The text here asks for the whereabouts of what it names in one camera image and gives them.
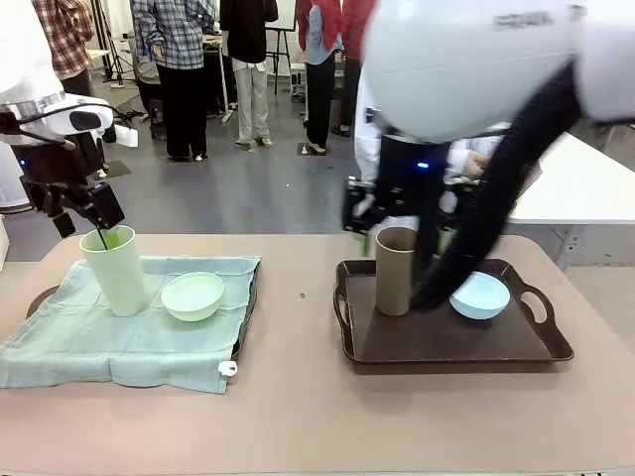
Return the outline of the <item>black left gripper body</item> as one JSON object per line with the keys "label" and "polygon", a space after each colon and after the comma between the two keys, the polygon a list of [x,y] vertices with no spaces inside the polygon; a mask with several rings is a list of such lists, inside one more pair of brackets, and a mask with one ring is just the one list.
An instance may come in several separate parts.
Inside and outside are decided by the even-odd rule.
{"label": "black left gripper body", "polygon": [[73,149],[38,143],[11,147],[21,168],[21,184],[32,206],[48,216],[71,209],[84,216],[90,207],[88,177],[102,168],[103,155],[90,133],[66,138]]}

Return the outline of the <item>person's left hand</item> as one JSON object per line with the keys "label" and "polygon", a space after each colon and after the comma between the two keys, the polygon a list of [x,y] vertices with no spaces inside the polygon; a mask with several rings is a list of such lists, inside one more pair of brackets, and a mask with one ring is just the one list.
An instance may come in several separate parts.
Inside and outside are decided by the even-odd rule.
{"label": "person's left hand", "polygon": [[464,163],[463,172],[471,179],[480,179],[489,163],[490,157],[470,151]]}

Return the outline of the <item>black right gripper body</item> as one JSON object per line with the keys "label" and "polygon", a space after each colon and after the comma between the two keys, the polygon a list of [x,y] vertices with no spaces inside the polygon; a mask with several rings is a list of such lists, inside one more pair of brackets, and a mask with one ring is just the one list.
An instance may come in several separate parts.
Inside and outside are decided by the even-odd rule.
{"label": "black right gripper body", "polygon": [[381,139],[376,205],[388,216],[432,217],[444,191],[446,144]]}

